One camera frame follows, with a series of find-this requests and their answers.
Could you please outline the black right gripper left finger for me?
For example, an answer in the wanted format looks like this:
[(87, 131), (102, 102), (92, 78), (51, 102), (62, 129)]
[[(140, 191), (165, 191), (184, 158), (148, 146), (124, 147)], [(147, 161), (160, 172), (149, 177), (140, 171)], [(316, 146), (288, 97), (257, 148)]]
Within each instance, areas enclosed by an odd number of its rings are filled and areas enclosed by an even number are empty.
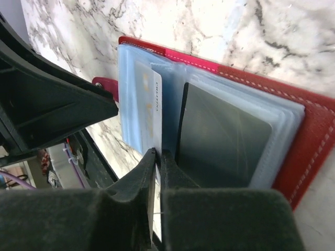
[(1, 250), (149, 250), (155, 155), (108, 188), (1, 192)]

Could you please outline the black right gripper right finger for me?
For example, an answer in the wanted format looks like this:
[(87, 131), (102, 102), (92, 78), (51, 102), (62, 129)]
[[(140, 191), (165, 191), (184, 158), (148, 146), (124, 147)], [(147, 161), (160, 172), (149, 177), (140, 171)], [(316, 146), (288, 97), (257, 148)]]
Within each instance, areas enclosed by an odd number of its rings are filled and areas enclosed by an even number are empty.
[(161, 155), (165, 250), (304, 250), (288, 201), (276, 190), (201, 188)]

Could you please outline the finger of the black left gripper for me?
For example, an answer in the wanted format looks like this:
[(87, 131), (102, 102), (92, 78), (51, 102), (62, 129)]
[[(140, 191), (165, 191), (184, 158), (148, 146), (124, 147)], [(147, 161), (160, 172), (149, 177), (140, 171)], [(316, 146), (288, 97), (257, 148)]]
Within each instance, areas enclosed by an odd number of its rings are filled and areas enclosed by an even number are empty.
[(1, 19), (1, 146), (9, 156), (50, 147), (117, 114), (110, 92), (38, 55)]

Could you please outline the dark grey credit card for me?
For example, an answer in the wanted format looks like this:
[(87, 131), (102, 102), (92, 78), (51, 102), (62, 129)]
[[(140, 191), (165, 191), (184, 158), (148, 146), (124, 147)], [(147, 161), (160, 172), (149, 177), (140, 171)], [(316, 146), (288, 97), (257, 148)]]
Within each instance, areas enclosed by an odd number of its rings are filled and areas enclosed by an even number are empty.
[(272, 127), (232, 104), (184, 85), (176, 161), (201, 187), (247, 187)]

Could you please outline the red leather card holder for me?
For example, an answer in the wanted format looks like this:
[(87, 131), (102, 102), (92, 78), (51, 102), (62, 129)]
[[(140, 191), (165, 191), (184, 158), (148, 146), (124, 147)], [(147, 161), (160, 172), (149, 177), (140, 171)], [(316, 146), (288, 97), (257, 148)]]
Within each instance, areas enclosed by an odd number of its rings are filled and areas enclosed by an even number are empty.
[(334, 99), (131, 37), (118, 79), (122, 139), (170, 150), (202, 187), (274, 188), (296, 208), (334, 146)]

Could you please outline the white credit card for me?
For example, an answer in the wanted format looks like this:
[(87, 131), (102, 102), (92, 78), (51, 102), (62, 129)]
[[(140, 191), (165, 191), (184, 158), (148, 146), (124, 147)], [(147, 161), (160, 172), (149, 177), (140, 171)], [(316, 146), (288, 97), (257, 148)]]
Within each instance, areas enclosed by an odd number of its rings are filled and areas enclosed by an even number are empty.
[(162, 155), (162, 77), (151, 66), (142, 62), (136, 61), (134, 67), (141, 149), (155, 149), (155, 176), (159, 185)]

